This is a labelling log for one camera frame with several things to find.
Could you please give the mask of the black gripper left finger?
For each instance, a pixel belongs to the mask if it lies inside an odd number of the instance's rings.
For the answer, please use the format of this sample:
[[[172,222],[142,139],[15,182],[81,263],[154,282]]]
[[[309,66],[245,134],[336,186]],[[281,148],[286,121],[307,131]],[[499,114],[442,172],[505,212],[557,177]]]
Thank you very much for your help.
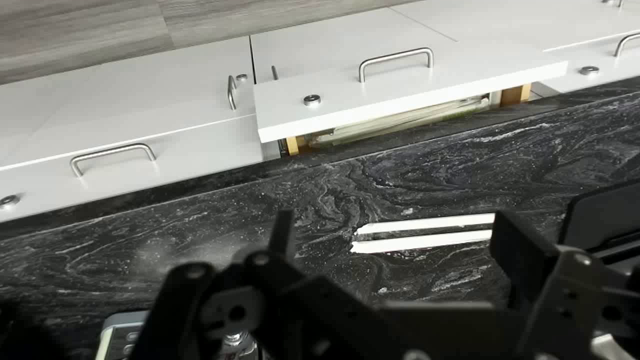
[[[168,272],[129,360],[228,360],[232,335],[247,335],[272,360],[312,360],[301,313],[286,298],[301,274],[286,263],[290,210],[263,249],[216,270],[188,263]]]

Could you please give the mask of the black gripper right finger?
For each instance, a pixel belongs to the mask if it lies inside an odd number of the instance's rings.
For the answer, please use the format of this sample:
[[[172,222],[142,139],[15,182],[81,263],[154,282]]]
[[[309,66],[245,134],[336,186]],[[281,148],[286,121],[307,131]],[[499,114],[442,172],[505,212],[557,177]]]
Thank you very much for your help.
[[[518,359],[599,360],[596,335],[640,355],[638,230],[638,181],[571,198],[557,243],[514,212],[495,215],[489,254],[524,316]]]

